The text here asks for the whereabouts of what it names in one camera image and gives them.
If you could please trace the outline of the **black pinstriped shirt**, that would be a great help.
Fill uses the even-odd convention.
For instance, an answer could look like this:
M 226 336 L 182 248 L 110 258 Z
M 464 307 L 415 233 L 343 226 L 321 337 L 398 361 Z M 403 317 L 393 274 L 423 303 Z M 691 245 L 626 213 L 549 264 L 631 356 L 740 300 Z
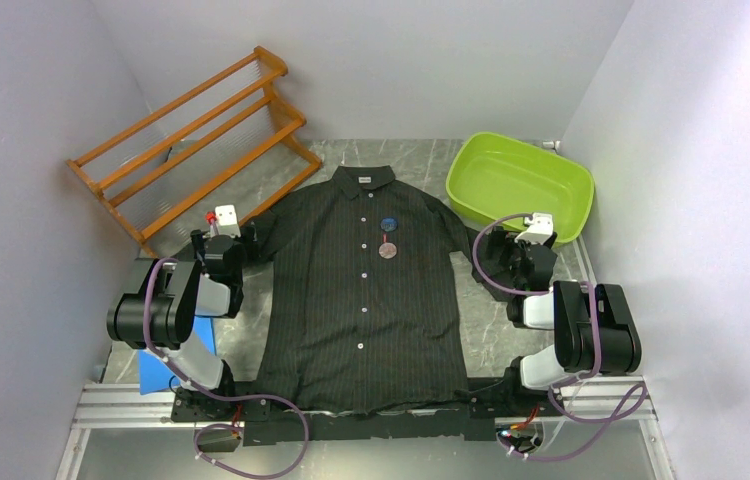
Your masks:
M 383 218 L 398 228 L 385 233 Z M 301 409 L 371 413 L 448 403 L 468 388 L 453 253 L 474 236 L 388 166 L 337 168 L 245 226 L 273 266 L 255 389 Z M 397 246 L 383 259 L 379 246 Z

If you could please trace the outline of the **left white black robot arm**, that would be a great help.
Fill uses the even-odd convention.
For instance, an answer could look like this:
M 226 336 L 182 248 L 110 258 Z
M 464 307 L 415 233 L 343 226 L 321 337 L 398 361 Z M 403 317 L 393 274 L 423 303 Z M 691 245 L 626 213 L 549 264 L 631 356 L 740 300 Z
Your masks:
M 235 411 L 238 394 L 230 366 L 194 332 L 195 319 L 238 314 L 257 244 L 256 229 L 242 227 L 237 236 L 196 239 L 189 260 L 137 258 L 107 314 L 112 340 L 157 358 L 184 389 L 199 392 L 198 407 L 214 420 Z

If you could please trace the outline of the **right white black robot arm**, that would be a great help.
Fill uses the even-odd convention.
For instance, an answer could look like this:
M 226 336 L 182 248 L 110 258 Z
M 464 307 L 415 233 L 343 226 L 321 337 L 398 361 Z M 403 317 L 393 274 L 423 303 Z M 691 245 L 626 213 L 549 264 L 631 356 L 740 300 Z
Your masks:
M 515 415 L 537 405 L 540 390 L 570 385 L 595 375 L 635 372 L 642 343 L 623 288 L 553 280 L 556 234 L 536 230 L 516 234 L 496 225 L 476 237 L 475 268 L 507 296 L 506 314 L 517 328 L 553 334 L 552 344 L 520 357 L 518 377 L 501 388 L 501 401 Z

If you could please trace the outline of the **lime green plastic basin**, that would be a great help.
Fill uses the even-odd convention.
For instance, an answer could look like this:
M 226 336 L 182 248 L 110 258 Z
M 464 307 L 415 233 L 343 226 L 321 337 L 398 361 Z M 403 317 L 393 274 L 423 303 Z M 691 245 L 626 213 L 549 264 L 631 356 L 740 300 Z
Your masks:
M 445 188 L 452 209 L 478 225 L 516 213 L 549 214 L 558 244 L 580 236 L 595 195 L 593 176 L 584 166 L 492 132 L 463 143 Z

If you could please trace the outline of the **orange wooden shoe rack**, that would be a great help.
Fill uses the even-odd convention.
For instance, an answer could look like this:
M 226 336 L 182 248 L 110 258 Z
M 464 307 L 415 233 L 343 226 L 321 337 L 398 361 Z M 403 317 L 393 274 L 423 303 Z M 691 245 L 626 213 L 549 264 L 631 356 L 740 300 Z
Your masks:
M 277 86 L 288 72 L 257 46 L 66 164 L 142 255 L 175 253 L 216 206 L 247 221 L 321 168 L 297 137 L 305 115 Z

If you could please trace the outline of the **blue flat mat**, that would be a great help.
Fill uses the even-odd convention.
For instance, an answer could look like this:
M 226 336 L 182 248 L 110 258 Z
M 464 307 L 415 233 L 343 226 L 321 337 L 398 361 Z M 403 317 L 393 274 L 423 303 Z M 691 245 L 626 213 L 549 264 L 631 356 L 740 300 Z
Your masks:
M 162 361 L 149 350 L 139 351 L 139 393 L 142 395 L 167 390 L 187 380 L 188 390 L 200 385 L 207 390 L 216 389 L 223 376 L 223 362 L 216 355 L 213 321 L 196 317 L 188 340 L 177 350 L 162 348 L 167 361 Z

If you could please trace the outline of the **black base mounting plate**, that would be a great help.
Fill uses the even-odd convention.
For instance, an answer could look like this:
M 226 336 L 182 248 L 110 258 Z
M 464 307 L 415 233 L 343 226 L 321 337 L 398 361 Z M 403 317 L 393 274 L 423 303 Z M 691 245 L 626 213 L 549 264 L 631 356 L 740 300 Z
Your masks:
M 177 388 L 176 399 L 183 399 L 184 406 L 202 412 L 212 419 L 230 417 L 233 407 L 235 415 L 231 423 L 242 430 L 241 436 L 247 446 L 268 446 L 282 442 L 295 442 L 304 437 L 304 427 L 294 411 L 279 401 L 251 398 L 245 401 L 222 402 L 204 394 Z M 242 408 L 257 400 L 268 401 L 270 413 L 266 422 L 245 422 L 238 425 Z M 496 424 L 493 415 L 481 414 L 480 408 L 494 407 L 494 413 L 527 413 L 530 401 L 537 401 L 527 419 L 515 424 Z M 551 406 L 546 395 L 523 391 L 516 380 L 494 377 L 472 378 L 470 391 L 458 395 L 455 403 L 431 408 L 438 410 L 433 416 L 415 417 L 410 414 L 378 415 L 385 410 L 370 414 L 330 412 L 306 412 L 309 439 L 311 441 L 351 441 L 369 439 L 415 439 L 435 437 L 459 437 L 465 441 L 492 441 L 496 432 L 512 425 L 528 422 L 539 423 L 541 406 Z

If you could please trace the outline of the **aluminium frame rail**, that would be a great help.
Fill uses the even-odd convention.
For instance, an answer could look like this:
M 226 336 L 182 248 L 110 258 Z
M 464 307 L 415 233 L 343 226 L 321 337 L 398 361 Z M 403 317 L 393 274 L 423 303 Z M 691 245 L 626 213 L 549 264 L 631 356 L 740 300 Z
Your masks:
M 624 395 L 645 380 L 641 376 L 629 377 L 595 377 L 589 380 L 561 388 L 555 394 L 556 400 L 573 416 L 582 418 L 605 418 L 613 413 L 617 405 L 623 400 Z M 639 404 L 637 410 L 633 407 L 643 395 L 638 388 L 629 397 L 620 412 L 632 410 L 630 416 L 625 420 L 654 420 L 657 415 L 653 402 L 648 393 L 645 393 L 643 403 Z M 480 408 L 481 414 L 493 415 L 496 424 L 515 424 L 527 419 L 537 401 L 530 401 L 527 413 L 494 413 L 494 407 L 484 406 Z M 245 422 L 266 422 L 269 420 L 268 401 L 257 400 L 256 403 L 247 403 L 242 408 L 238 425 Z M 230 417 L 223 416 L 212 419 L 207 414 L 184 406 L 183 399 L 176 399 L 176 394 L 169 388 L 167 390 L 142 395 L 139 393 L 138 384 L 88 384 L 83 388 L 78 401 L 74 418 L 73 428 L 81 429 L 114 429 L 114 428 L 198 428 L 211 423 L 225 422 L 230 424 L 235 415 L 236 407 L 233 407 Z M 415 417 L 433 416 L 436 409 L 398 410 L 397 412 L 381 412 L 378 415 L 410 414 Z M 535 420 L 558 421 L 566 420 L 553 406 L 541 406 L 539 418 Z

